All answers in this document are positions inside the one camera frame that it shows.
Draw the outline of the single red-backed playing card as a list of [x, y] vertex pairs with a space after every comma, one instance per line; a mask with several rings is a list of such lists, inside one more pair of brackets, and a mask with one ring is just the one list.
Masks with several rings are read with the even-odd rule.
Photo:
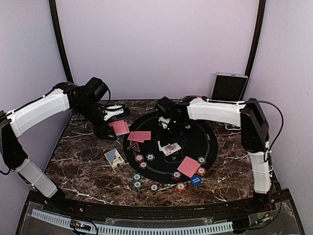
[[145, 142], [151, 140], [151, 131], [131, 131], [127, 140]]

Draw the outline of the red triangular all-in marker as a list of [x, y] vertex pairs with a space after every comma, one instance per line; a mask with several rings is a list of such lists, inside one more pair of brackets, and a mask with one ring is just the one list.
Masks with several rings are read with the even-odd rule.
[[139, 144], [138, 142], [134, 142], [132, 145], [130, 145], [127, 150], [134, 151], [134, 152], [140, 152]]

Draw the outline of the green poker chip stack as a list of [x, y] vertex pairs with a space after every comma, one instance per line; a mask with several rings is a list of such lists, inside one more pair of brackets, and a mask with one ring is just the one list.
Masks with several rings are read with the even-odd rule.
[[134, 181], [133, 187], [134, 190], [139, 191], [142, 189], [143, 183], [141, 181]]

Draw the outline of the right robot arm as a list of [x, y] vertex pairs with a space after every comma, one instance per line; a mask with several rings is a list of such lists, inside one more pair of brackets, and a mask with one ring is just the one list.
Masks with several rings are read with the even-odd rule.
[[270, 154], [274, 141], [269, 140], [269, 123], [261, 108], [263, 101], [218, 101], [206, 96], [189, 95], [174, 102], [167, 97], [155, 105], [161, 139], [171, 143], [182, 137], [193, 120], [208, 120], [240, 128], [241, 145], [248, 153], [254, 177], [254, 192], [250, 209], [261, 212], [268, 205], [271, 182]]

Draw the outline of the red-backed playing card deck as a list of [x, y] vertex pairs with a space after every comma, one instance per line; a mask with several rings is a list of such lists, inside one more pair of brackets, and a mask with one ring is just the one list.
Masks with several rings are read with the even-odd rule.
[[113, 128], [113, 130], [117, 136], [128, 134], [130, 132], [128, 124], [124, 120], [111, 122], [111, 123], [109, 123], [109, 126]]

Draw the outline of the red poker chip stack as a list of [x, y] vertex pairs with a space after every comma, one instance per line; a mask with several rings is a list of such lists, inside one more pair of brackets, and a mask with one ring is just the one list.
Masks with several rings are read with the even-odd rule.
[[176, 184], [176, 188], [175, 188], [176, 193], [184, 193], [185, 191], [186, 191], [185, 183], [180, 182]]

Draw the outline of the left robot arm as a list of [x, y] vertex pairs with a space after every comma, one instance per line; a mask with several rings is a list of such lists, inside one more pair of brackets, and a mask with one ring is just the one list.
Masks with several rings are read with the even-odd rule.
[[99, 139], [115, 140], [117, 137], [109, 120], [126, 117], [130, 110], [123, 104], [100, 104], [108, 91], [108, 86], [96, 77], [83, 86], [62, 82], [36, 100], [0, 113], [0, 153], [4, 164], [50, 199], [50, 206], [58, 213], [67, 212], [68, 201], [62, 197], [62, 190], [29, 159], [18, 138], [42, 121], [66, 110], [74, 110], [92, 124]]

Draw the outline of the blue small blind button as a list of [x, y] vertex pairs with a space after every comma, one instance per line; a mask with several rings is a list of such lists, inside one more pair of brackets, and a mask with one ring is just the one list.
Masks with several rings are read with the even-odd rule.
[[200, 186], [202, 184], [202, 178], [199, 175], [194, 175], [191, 179], [190, 179], [190, 183], [193, 186]]

